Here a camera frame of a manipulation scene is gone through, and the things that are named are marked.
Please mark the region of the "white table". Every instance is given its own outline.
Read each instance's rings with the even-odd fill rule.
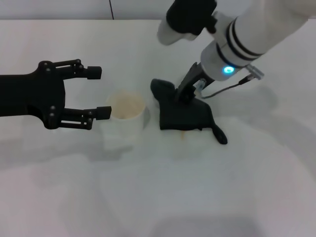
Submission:
[[[105,149],[92,131],[49,131],[0,118],[1,237],[312,237],[316,234],[316,24],[255,62],[263,81],[209,100],[229,138],[160,131],[151,79],[177,83],[211,41],[170,47],[158,21],[0,21],[0,73],[80,58],[99,81],[66,83],[68,108],[137,89],[151,120],[134,147]],[[205,94],[245,75],[212,84]]]

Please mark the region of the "black cloth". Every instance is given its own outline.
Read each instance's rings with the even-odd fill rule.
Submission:
[[[153,79],[151,91],[160,106],[161,130],[203,130],[211,128],[220,144],[227,144],[225,133],[216,125],[210,106],[194,98],[189,104],[175,101],[176,89],[168,81]]]

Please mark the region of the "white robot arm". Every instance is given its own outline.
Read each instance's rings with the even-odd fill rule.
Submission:
[[[168,18],[168,14],[158,30],[158,39],[162,44],[169,45],[182,38],[194,40],[197,37],[200,31],[192,34],[192,31],[175,30],[174,26],[179,22],[172,23],[175,17]],[[242,68],[256,70],[250,65],[252,61],[296,32],[314,15],[316,0],[254,0],[250,8],[236,19],[215,12],[212,15],[215,28],[207,27],[206,24],[214,41],[202,52],[198,66],[203,70],[204,77],[209,77],[208,84],[214,80],[227,80]]]

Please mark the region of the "white paper cup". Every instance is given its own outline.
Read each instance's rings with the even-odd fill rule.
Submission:
[[[139,135],[144,129],[146,104],[136,92],[119,91],[109,96],[107,106],[112,107],[112,132],[120,138]]]

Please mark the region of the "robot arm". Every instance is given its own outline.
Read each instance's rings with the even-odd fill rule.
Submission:
[[[26,75],[0,75],[0,117],[32,115],[47,129],[59,127],[92,129],[93,120],[109,119],[111,107],[76,110],[65,108],[64,80],[100,79],[101,67],[87,67],[80,59],[56,62],[42,61]]]
[[[192,1],[195,3],[189,0],[175,0],[159,27],[158,39],[165,45],[183,38],[193,40],[200,34],[201,26],[206,27],[213,35],[214,41],[202,52],[201,63],[197,67],[197,70],[203,70],[203,78],[208,77],[206,86],[215,80],[227,80],[242,68],[252,70],[252,61],[296,32],[311,16],[316,15],[314,0],[254,0],[250,8],[236,19],[219,12],[208,16],[216,7],[215,0]],[[174,10],[175,6],[179,5],[182,7],[178,7],[177,10],[185,12],[191,20],[190,24],[188,21],[185,22],[186,25],[190,25],[187,31],[183,30],[183,26],[180,28],[182,31],[179,31],[180,23],[175,17],[177,13]],[[198,24],[195,20],[197,14],[191,13],[190,8],[196,12],[203,8],[202,19],[208,23]],[[194,32],[192,28],[196,27],[198,31]]]

